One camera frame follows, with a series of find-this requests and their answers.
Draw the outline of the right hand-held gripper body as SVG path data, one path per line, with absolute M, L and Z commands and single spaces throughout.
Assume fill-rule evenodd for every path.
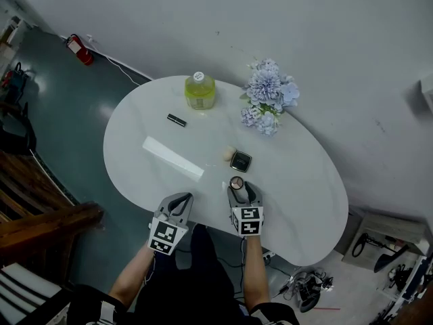
M 231 222 L 239 236 L 260 236 L 264 223 L 264 208 L 260 204 L 231 207 Z

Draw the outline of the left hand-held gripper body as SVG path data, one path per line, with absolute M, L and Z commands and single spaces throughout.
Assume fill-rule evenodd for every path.
M 176 226 L 171 222 L 171 216 L 160 214 L 152 218 L 150 237 L 147 246 L 155 252 L 171 255 L 178 243 L 189 231 L 185 226 Z

